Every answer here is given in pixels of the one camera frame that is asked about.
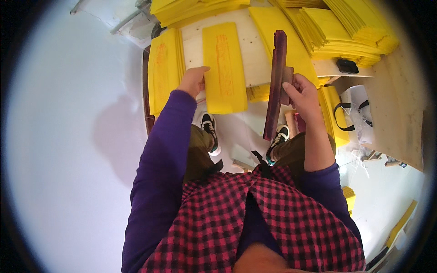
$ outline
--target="plaid shirt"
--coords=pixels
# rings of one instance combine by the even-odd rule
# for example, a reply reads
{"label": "plaid shirt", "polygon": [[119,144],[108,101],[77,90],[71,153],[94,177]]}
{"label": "plaid shirt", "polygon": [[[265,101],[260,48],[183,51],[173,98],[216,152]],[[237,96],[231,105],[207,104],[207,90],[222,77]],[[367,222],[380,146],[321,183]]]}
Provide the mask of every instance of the plaid shirt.
{"label": "plaid shirt", "polygon": [[252,173],[215,173],[183,188],[167,237],[146,260],[145,272],[231,272],[250,191],[291,268],[312,272],[365,268],[358,239],[330,211],[295,189],[288,167],[272,180]]}

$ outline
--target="hand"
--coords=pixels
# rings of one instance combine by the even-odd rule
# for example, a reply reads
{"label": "hand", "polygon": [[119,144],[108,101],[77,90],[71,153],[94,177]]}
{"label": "hand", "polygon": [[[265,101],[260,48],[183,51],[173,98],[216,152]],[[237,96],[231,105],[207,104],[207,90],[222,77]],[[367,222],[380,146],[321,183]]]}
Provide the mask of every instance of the hand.
{"label": "hand", "polygon": [[209,66],[190,68],[185,72],[177,89],[187,92],[196,99],[200,91],[205,90],[205,78],[203,76],[210,69]]}
{"label": "hand", "polygon": [[306,124],[323,122],[317,89],[305,76],[295,74],[293,84],[284,82],[282,87]]}

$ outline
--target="black sneaker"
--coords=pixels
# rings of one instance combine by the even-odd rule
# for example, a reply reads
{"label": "black sneaker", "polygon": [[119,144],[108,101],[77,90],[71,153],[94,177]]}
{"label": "black sneaker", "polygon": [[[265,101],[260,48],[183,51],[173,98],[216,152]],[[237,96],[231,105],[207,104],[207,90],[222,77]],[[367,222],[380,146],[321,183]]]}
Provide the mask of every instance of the black sneaker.
{"label": "black sneaker", "polygon": [[217,135],[215,133],[215,120],[214,117],[211,114],[204,113],[202,117],[202,129],[205,130],[207,133],[212,135],[212,138],[214,139],[214,147],[212,147],[212,150],[209,152],[209,155],[211,156],[218,156],[220,152],[222,151],[222,148],[219,146],[219,142],[217,140]]}
{"label": "black sneaker", "polygon": [[269,166],[273,166],[275,164],[275,161],[272,160],[270,153],[272,152],[273,148],[278,146],[281,143],[286,142],[290,139],[290,130],[288,129],[287,125],[278,125],[276,129],[276,136],[272,142],[272,145],[270,145],[270,148],[267,150],[266,153],[266,160]]}

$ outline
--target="olive pants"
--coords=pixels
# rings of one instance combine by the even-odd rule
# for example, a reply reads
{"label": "olive pants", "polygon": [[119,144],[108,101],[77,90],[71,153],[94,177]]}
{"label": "olive pants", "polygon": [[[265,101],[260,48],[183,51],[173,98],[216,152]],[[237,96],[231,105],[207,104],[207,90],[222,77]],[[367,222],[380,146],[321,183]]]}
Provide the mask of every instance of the olive pants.
{"label": "olive pants", "polygon": [[[330,135],[328,135],[328,137],[335,156],[335,141]],[[208,154],[213,145],[214,143],[210,134],[195,125],[191,125],[191,137],[188,146],[187,170],[185,171],[184,183],[189,180],[200,179],[202,174],[214,165]],[[297,134],[292,139],[281,143],[274,149],[274,152],[277,158],[275,166],[288,166],[291,170],[295,185],[299,189],[299,177],[304,173],[305,132]]]}

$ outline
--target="bag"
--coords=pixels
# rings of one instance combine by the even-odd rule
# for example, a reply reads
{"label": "bag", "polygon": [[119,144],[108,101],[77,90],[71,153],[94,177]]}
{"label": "bag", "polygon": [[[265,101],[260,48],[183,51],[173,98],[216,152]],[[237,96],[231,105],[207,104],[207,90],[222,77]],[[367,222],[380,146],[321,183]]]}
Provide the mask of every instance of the bag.
{"label": "bag", "polygon": [[372,143],[374,139],[373,121],[364,85],[349,88],[341,95],[341,98],[343,102],[335,106],[334,117],[337,109],[341,107],[349,114],[353,125],[342,128],[337,123],[338,128],[348,132],[356,131],[359,144]]}

